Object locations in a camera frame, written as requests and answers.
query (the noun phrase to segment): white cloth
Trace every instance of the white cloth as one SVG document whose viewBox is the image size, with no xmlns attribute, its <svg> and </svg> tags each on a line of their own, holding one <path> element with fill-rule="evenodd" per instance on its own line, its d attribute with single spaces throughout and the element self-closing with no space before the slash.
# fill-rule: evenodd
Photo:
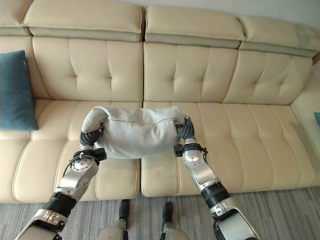
<svg viewBox="0 0 320 240">
<path fill-rule="evenodd" d="M 139 159 L 172 151 L 180 141 L 176 126 L 184 125 L 185 117 L 176 106 L 132 111 L 96 106 L 85 117 L 82 131 L 93 132 L 101 124 L 104 132 L 97 148 L 112 158 Z"/>
</svg>

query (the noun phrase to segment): blue pillow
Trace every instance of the blue pillow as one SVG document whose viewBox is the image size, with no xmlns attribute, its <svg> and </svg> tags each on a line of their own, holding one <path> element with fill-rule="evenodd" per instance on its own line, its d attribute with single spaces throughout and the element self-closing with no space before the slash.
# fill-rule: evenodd
<svg viewBox="0 0 320 240">
<path fill-rule="evenodd" d="M 38 129 L 24 50 L 0 54 L 0 127 Z"/>
<path fill-rule="evenodd" d="M 318 123 L 319 127 L 320 127 L 320 112 L 315 112 L 314 113 L 314 117 L 316 122 Z"/>
</svg>

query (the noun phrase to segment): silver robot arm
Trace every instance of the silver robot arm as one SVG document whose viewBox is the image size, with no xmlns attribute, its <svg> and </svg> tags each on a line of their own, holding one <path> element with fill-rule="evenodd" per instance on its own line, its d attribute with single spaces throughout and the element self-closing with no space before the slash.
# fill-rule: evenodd
<svg viewBox="0 0 320 240">
<path fill-rule="evenodd" d="M 107 158 L 103 148 L 94 149 L 94 143 L 102 132 L 103 127 L 91 133 L 81 132 L 81 151 L 73 155 L 50 200 L 35 213 L 15 240 L 62 239 L 59 233 L 66 226 L 72 209 L 87 191 L 91 179 L 97 174 L 99 162 Z"/>
<path fill-rule="evenodd" d="M 174 146 L 174 155 L 182 157 L 193 183 L 201 193 L 214 220 L 214 234 L 218 240 L 260 240 L 234 199 L 221 183 L 217 174 L 208 166 L 207 149 L 202 148 L 195 138 L 191 119 L 185 117 L 185 125 L 177 127 L 184 145 Z"/>
</svg>

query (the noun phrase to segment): gray carpet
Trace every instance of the gray carpet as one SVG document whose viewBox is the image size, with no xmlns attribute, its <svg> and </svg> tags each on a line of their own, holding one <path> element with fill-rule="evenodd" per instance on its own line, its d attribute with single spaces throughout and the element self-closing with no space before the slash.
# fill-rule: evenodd
<svg viewBox="0 0 320 240">
<path fill-rule="evenodd" d="M 320 187 L 233 195 L 263 240 L 320 240 Z M 174 205 L 174 223 L 191 240 L 215 240 L 213 221 L 200 196 L 139 196 L 130 201 L 130 240 L 158 240 L 162 208 Z M 94 240 L 118 216 L 120 201 L 80 202 L 61 236 Z M 0 239 L 12 240 L 42 204 L 0 204 Z"/>
</svg>

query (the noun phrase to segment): sofa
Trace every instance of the sofa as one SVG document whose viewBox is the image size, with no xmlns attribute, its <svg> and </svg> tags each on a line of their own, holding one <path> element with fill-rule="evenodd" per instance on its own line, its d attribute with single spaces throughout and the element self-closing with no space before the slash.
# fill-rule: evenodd
<svg viewBox="0 0 320 240">
<path fill-rule="evenodd" d="M 230 192 L 320 184 L 320 33 L 258 16 L 92 0 L 1 0 L 38 130 L 0 129 L 0 203 L 46 202 L 94 106 L 178 106 Z M 100 163 L 83 201 L 198 194 L 172 152 Z"/>
</svg>

